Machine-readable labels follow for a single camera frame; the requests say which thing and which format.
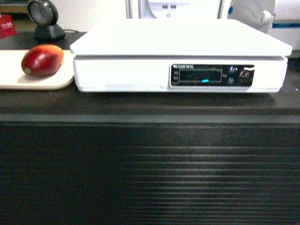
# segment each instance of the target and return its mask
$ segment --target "electronic scale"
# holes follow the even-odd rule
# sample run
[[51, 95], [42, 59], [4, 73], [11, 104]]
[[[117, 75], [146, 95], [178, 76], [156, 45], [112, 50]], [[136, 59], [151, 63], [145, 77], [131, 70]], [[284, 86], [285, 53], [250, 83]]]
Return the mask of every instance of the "electronic scale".
[[292, 52], [229, 19], [106, 21], [70, 49], [84, 92], [278, 92]]

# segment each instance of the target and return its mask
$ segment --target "white wall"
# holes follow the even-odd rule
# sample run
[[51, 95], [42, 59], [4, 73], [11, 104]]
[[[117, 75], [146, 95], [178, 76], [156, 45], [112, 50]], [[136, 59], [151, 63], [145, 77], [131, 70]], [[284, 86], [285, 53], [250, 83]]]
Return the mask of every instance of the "white wall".
[[51, 0], [63, 29], [88, 31], [105, 19], [126, 19], [125, 0]]

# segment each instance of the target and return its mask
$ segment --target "power outlet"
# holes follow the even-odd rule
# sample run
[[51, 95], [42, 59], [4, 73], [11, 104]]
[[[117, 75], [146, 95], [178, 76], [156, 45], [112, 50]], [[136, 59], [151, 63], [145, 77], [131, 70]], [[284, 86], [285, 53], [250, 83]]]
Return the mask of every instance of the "power outlet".
[[157, 2], [149, 0], [149, 7], [156, 18], [179, 18], [187, 13], [189, 3], [186, 2]]

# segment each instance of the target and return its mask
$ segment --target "white cutting board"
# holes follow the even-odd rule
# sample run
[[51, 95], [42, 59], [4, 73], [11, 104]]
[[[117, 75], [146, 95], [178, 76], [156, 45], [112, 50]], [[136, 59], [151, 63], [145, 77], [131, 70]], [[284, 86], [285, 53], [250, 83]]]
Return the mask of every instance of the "white cutting board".
[[28, 50], [0, 51], [0, 89], [10, 90], [57, 90], [68, 86], [74, 80], [73, 58], [64, 50], [64, 60], [56, 74], [38, 78], [26, 75], [21, 61]]

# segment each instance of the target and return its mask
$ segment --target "ribbed panel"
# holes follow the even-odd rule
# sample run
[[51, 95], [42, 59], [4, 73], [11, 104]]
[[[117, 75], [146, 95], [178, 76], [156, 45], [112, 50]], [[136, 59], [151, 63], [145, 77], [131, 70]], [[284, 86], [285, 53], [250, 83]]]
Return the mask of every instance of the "ribbed panel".
[[299, 148], [24, 148], [0, 160], [0, 224], [300, 221]]
[[131, 224], [295, 224], [296, 148], [126, 148]]

